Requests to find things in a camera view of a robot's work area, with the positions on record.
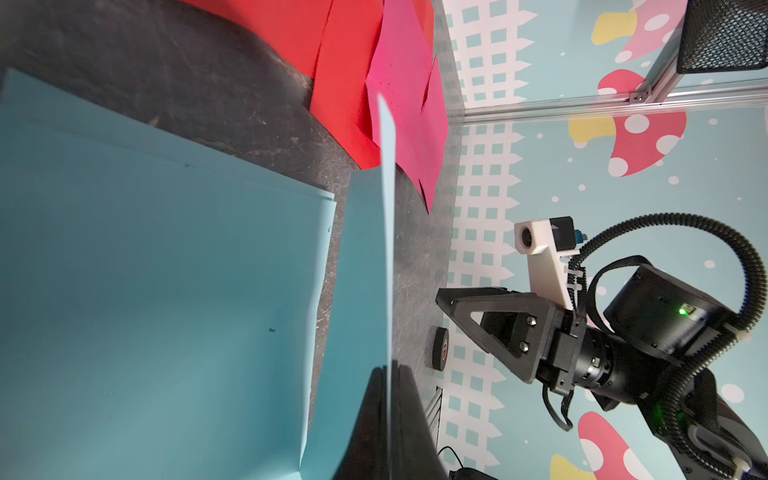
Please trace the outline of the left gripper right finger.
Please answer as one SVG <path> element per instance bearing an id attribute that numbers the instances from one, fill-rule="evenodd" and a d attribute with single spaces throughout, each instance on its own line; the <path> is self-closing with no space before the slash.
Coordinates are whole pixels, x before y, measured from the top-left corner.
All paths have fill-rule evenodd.
<path id="1" fill-rule="evenodd" d="M 389 467 L 395 480 L 447 476 L 437 455 L 412 369 L 392 362 L 389 400 Z"/>

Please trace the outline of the blue paper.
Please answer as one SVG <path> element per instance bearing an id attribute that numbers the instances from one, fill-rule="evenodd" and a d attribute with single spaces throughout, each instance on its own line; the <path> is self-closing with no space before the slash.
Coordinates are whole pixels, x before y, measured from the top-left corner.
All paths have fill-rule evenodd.
<path id="1" fill-rule="evenodd" d="M 329 333 L 299 470 L 304 479 L 333 479 L 379 367 L 387 371 L 389 467 L 396 131 L 385 103 L 379 112 L 381 163 L 354 173 L 349 184 Z"/>
<path id="2" fill-rule="evenodd" d="M 8 71 L 2 477 L 296 478 L 335 210 Z"/>

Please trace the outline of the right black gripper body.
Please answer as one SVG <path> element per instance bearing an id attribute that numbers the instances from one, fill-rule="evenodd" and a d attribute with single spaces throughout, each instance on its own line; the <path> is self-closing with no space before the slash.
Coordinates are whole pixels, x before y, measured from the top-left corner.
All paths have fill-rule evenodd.
<path id="1" fill-rule="evenodd" d="M 608 335 L 590 327 L 584 316 L 566 311 L 554 329 L 536 379 L 550 392 L 566 396 L 576 386 L 585 389 L 604 386 L 611 369 L 612 347 Z"/>

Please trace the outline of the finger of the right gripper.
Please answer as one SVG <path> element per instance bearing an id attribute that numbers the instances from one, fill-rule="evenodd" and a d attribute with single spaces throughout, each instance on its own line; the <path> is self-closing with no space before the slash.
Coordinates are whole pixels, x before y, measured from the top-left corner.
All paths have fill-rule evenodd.
<path id="1" fill-rule="evenodd" d="M 501 287 L 441 288 L 436 304 L 481 350 L 526 384 L 536 379 L 558 305 Z"/>

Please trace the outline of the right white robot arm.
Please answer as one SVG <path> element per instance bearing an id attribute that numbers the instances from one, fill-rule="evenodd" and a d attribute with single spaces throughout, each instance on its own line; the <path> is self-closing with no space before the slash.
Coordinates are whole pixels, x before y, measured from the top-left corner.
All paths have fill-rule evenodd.
<path id="1" fill-rule="evenodd" d="M 732 310 L 655 267 L 641 255 L 612 263 L 632 276 L 605 309 L 597 305 L 600 278 L 585 260 L 608 242 L 643 228 L 687 227 L 723 241 L 745 280 L 742 306 Z M 717 220 L 657 213 L 616 224 L 594 238 L 570 217 L 515 226 L 516 249 L 527 259 L 529 289 L 442 288 L 443 313 L 482 351 L 524 383 L 557 394 L 549 415 L 573 427 L 577 388 L 604 411 L 621 404 L 640 410 L 689 479 L 763 479 L 767 454 L 757 436 L 719 395 L 711 364 L 748 335 L 767 301 L 767 274 L 752 244 Z"/>

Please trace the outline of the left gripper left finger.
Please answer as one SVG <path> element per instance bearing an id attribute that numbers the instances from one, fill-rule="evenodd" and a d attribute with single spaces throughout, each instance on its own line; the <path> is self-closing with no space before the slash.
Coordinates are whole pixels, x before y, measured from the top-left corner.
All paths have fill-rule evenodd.
<path id="1" fill-rule="evenodd" d="M 350 441 L 333 480 L 389 478 L 386 373 L 382 367 L 371 372 Z"/>

